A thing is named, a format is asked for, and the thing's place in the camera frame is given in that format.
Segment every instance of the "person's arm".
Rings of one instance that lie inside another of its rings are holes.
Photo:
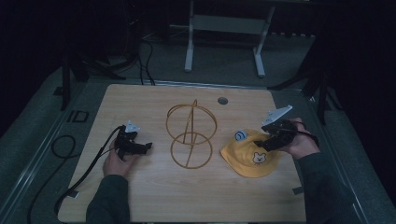
[[[128,204],[128,181],[126,176],[137,155],[122,161],[115,149],[111,149],[105,160],[99,189],[88,205],[86,223],[130,223]]]
[[[291,119],[300,132],[309,133],[300,119]],[[335,176],[332,166],[315,141],[297,134],[281,148],[301,167],[304,182],[306,223],[360,223],[353,211],[354,194]]]
[[[120,175],[105,176],[88,205],[86,223],[130,223],[128,181]]]

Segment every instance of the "black cable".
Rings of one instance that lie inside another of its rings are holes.
[[[59,209],[61,207],[61,203],[64,201],[64,198],[67,197],[67,195],[69,195],[71,192],[73,192],[76,187],[78,187],[82,181],[84,181],[84,179],[88,176],[88,174],[91,172],[93,166],[97,163],[97,161],[99,160],[100,157],[102,157],[104,154],[102,153],[105,149],[105,147],[107,146],[108,142],[110,141],[111,137],[114,135],[114,133],[119,130],[121,128],[121,126],[117,127],[111,134],[110,136],[107,138],[107,140],[105,141],[104,145],[100,148],[100,150],[98,151],[98,153],[96,154],[95,158],[93,159],[92,163],[90,164],[90,166],[88,167],[87,171],[85,171],[84,175],[70,188],[68,189],[56,202],[56,204],[54,205],[54,212],[55,214],[58,216],[59,213]]]
[[[105,152],[103,152],[100,156],[103,156],[103,155],[105,155],[107,152],[109,152],[109,151],[111,151],[111,150],[113,150],[113,149],[115,149],[114,147],[113,148],[111,148],[111,149],[109,149],[109,150],[107,150],[107,151],[105,151]]]
[[[56,153],[55,151],[55,144],[58,142],[58,140],[60,140],[61,138],[70,138],[73,142],[73,145],[69,151],[69,153],[67,154],[67,156],[61,156],[58,153]],[[33,207],[35,205],[35,201],[37,200],[38,196],[40,195],[41,191],[44,189],[44,187],[47,186],[47,184],[50,182],[50,180],[55,176],[56,173],[58,173],[58,171],[62,168],[62,166],[64,166],[64,164],[67,162],[68,159],[72,159],[75,157],[78,157],[80,155],[80,153],[76,154],[76,155],[72,155],[72,153],[74,152],[74,150],[76,149],[76,139],[72,136],[72,135],[62,135],[59,136],[57,138],[55,138],[55,140],[52,142],[51,146],[51,151],[52,153],[61,159],[64,159],[64,161],[62,161],[62,163],[55,169],[55,171],[49,176],[49,178],[46,180],[46,182],[44,182],[44,184],[41,186],[41,188],[38,190],[38,193],[35,195],[35,197],[33,198],[30,206],[29,206],[29,210],[28,210],[28,214],[27,214],[27,223],[32,223],[32,211],[33,211]]]
[[[150,60],[151,55],[152,55],[153,47],[146,40],[142,40],[142,43],[145,43],[145,44],[150,46],[150,52],[149,52],[148,58],[146,60],[146,65],[143,65],[140,55],[137,56],[137,60],[139,61],[139,64],[140,64],[140,82],[141,82],[142,85],[144,85],[144,82],[143,82],[143,70],[145,70],[151,86],[155,86],[155,81],[152,78],[151,74],[149,73],[149,60]]]

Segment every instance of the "metal stand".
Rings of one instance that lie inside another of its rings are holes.
[[[241,33],[251,35],[261,35],[260,43],[253,48],[254,60],[256,62],[257,75],[264,77],[264,66],[262,64],[262,46],[267,37],[271,19],[274,15],[275,7],[271,7],[266,20],[242,19],[230,17],[218,17],[207,15],[194,15],[194,1],[190,0],[190,25],[189,25],[189,45],[187,46],[186,63],[184,70],[192,70],[192,58],[194,53],[193,32],[194,30],[207,30],[218,32]]]

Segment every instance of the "human hand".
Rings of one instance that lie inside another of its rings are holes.
[[[297,127],[297,130],[303,133],[310,133],[305,129],[303,121],[300,118],[290,119],[290,121]],[[307,155],[320,152],[315,141],[305,134],[296,134],[293,141],[279,150],[288,152],[294,159],[299,160]]]
[[[132,165],[138,157],[139,155],[125,156],[125,161],[123,161],[120,159],[119,155],[117,155],[115,141],[113,141],[110,145],[110,151],[108,152],[108,156],[103,165],[103,173],[105,176],[121,175],[126,178],[132,168]]]

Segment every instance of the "yellow bucket hat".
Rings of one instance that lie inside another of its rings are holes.
[[[254,144],[254,141],[265,141],[268,138],[268,134],[255,130],[240,130],[220,151],[220,154],[242,176],[262,177],[269,175],[276,169],[282,152],[268,152]]]

